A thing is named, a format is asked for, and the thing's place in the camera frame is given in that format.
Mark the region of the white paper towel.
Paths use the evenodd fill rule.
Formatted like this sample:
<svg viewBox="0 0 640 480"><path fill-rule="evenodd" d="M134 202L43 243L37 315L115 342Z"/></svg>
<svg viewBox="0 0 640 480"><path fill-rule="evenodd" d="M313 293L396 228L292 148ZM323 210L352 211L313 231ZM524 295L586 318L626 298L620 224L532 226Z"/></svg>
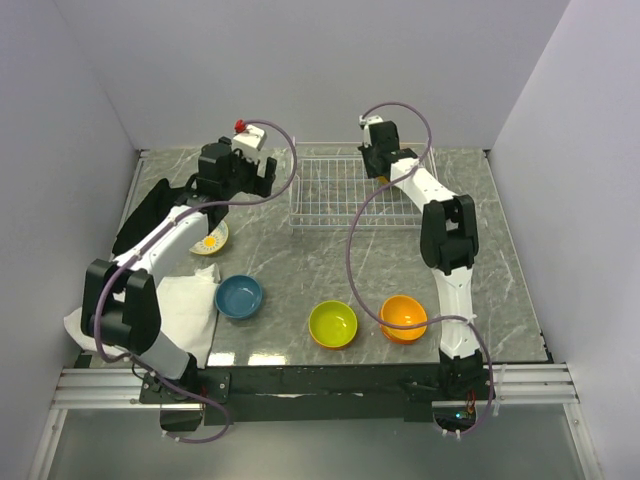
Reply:
<svg viewBox="0 0 640 480"><path fill-rule="evenodd" d="M216 326L214 295L220 284L219 267L213 264L191 276L166 277L158 289L161 314L160 339L140 360L166 378L176 379L190 357L206 367Z"/></svg>

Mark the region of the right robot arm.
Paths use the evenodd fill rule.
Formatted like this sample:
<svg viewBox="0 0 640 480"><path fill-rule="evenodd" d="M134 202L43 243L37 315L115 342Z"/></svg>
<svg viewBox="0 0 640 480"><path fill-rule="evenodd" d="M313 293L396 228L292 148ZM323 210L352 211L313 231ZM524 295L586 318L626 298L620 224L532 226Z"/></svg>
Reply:
<svg viewBox="0 0 640 480"><path fill-rule="evenodd" d="M367 176L385 178L421 213L420 254L434 276L444 318L438 386L445 396L460 398L483 378L481 344L471 328L471 283L479 251L474 200L445 187L413 150L401 147L394 122L375 115L360 118L359 124Z"/></svg>

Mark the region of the dark blue bowl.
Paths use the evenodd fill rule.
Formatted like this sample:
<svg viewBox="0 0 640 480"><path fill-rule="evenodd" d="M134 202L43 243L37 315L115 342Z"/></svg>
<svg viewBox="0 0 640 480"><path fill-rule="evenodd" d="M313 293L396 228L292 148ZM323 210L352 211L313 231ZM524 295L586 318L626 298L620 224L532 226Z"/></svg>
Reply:
<svg viewBox="0 0 640 480"><path fill-rule="evenodd" d="M260 283L248 275L233 275L218 286L214 304L216 309L233 320L245 320L261 307L264 293Z"/></svg>

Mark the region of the right orange bowl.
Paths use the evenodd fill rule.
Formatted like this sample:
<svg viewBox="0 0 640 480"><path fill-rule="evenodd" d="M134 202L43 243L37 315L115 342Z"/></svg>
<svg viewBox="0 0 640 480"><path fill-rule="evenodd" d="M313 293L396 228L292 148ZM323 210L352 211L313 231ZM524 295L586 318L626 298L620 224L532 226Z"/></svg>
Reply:
<svg viewBox="0 0 640 480"><path fill-rule="evenodd" d="M389 324L411 326L411 329L397 329L381 325L381 331L393 343L415 343L427 330L426 326L415 328L415 325L427 322L428 316L423 306L417 300L407 295L394 295L389 297L383 303L379 316L384 322Z"/></svg>

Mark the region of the patterned white blue bowl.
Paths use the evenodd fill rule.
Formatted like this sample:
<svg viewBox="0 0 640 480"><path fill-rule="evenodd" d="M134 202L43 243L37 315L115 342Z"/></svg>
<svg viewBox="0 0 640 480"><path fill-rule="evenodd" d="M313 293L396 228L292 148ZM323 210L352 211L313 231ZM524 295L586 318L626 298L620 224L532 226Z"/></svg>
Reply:
<svg viewBox="0 0 640 480"><path fill-rule="evenodd" d="M204 239L194 244L189 252L200 256L209 256L219 252L228 242L229 228L224 220Z"/></svg>

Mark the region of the black cloth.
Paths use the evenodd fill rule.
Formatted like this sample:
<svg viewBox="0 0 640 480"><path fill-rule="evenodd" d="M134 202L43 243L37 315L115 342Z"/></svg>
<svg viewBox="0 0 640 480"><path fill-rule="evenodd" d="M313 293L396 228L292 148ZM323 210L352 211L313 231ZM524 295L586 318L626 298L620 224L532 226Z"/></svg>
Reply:
<svg viewBox="0 0 640 480"><path fill-rule="evenodd" d="M135 247L162 222L180 193L166 178L158 181L124 222L111 253L119 256Z"/></svg>

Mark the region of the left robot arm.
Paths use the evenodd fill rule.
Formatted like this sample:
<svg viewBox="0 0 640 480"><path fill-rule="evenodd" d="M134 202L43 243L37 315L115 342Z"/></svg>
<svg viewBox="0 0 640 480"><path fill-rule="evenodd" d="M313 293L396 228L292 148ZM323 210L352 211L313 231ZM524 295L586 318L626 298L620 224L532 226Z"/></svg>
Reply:
<svg viewBox="0 0 640 480"><path fill-rule="evenodd" d="M99 351L106 346L139 359L164 379L164 389L186 402L201 392L197 360L161 330L157 297L178 256L214 230L237 205L274 198L277 161L262 155L266 132L254 124L202 147L194 174L182 187L161 180L123 225L110 260L87 268L80 329Z"/></svg>

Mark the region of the black base frame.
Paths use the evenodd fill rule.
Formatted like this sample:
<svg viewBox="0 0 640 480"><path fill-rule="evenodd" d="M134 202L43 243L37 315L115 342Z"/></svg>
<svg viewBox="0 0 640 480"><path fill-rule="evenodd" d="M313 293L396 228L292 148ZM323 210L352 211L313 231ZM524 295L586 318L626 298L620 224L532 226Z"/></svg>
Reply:
<svg viewBox="0 0 640 480"><path fill-rule="evenodd" d="M139 401L160 409L172 433L236 423L402 419L431 422L437 402L494 396L487 369L470 374L435 363L209 367L195 398L147 374Z"/></svg>

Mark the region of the white wire dish rack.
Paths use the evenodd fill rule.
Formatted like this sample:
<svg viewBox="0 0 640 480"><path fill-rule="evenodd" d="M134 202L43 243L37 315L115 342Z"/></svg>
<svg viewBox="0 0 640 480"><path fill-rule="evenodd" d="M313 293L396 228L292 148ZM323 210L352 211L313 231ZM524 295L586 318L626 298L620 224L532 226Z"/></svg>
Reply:
<svg viewBox="0 0 640 480"><path fill-rule="evenodd" d="M381 187L367 177L356 143L300 143L289 190L289 225L298 229L347 229L360 205ZM417 229L421 213L401 190L376 196L358 220L361 229Z"/></svg>

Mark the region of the front lime green bowl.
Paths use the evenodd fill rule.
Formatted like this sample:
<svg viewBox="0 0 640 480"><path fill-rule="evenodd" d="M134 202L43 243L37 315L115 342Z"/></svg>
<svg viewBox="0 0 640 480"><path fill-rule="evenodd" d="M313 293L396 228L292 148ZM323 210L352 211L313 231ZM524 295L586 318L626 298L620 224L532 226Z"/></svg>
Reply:
<svg viewBox="0 0 640 480"><path fill-rule="evenodd" d="M358 319L349 305L328 300L313 308L308 319L308 329L316 344L337 350L346 348L355 339Z"/></svg>

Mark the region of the aluminium rail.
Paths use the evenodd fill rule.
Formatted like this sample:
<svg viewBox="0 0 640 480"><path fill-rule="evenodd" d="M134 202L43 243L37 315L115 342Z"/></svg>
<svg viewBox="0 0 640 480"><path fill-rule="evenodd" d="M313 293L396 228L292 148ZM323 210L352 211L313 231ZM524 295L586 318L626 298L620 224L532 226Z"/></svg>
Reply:
<svg viewBox="0 0 640 480"><path fill-rule="evenodd" d="M53 410L184 409L196 403L144 403L142 381L124 368L65 369ZM495 374L495 405L565 405L580 402L565 365L502 365Z"/></svg>

